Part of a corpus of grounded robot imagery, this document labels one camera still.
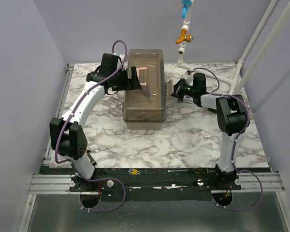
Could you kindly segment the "translucent grey-brown toolbox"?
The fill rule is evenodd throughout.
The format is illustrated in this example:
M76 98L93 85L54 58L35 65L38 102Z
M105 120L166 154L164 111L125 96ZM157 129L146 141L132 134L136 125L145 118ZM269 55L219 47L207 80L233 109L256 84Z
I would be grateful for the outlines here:
M123 119L130 130L160 130L166 121L167 83L161 49L131 49L128 78L140 89L125 91Z

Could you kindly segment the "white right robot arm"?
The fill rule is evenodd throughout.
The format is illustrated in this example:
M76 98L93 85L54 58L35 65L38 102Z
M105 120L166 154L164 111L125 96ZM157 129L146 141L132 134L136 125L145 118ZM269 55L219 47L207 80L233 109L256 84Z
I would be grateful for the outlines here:
M191 97L198 107L207 108L217 114L222 144L213 174L213 185L217 189L226 188L230 181L236 179L239 141L250 124L248 109L242 96L207 92L206 77L203 73L193 75L192 85L184 78L180 79L174 85L171 96L180 101L185 96Z

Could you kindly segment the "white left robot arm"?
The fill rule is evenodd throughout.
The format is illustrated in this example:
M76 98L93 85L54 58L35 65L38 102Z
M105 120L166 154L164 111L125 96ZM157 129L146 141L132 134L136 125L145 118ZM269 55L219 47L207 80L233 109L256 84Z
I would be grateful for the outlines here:
M135 65L128 67L125 59L116 54L103 54L101 64L86 76L84 88L76 102L60 118L49 124L51 148L57 164L69 162L81 177L81 186L87 191L97 187L94 164L86 155L87 138L83 127L100 99L111 89L114 92L139 90L141 84Z

